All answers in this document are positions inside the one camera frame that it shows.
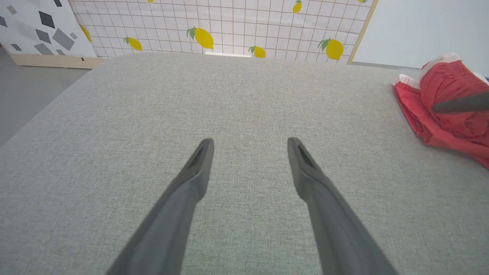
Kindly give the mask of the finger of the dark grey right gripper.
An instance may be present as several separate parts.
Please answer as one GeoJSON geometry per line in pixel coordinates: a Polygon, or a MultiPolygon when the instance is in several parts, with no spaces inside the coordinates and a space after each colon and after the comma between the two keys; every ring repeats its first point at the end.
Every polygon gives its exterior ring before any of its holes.
{"type": "Polygon", "coordinates": [[[489,110],[489,92],[451,99],[448,101],[434,104],[432,107],[435,113],[455,113],[455,112],[479,112],[489,110]]]}

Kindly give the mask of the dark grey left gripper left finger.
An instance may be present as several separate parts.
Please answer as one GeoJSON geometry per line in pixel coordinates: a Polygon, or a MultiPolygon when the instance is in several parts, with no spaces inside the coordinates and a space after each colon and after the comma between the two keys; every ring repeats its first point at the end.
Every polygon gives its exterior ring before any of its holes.
{"type": "Polygon", "coordinates": [[[107,271],[108,275],[178,275],[194,210],[206,194],[213,139],[202,140],[107,271]]]}

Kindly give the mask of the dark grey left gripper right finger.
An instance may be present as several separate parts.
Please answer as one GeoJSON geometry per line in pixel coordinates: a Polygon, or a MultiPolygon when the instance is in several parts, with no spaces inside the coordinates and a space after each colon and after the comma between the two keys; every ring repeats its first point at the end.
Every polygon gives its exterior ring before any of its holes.
{"type": "Polygon", "coordinates": [[[323,274],[396,275],[396,269],[300,139],[288,138],[287,148],[295,189],[308,206],[323,274]]]}

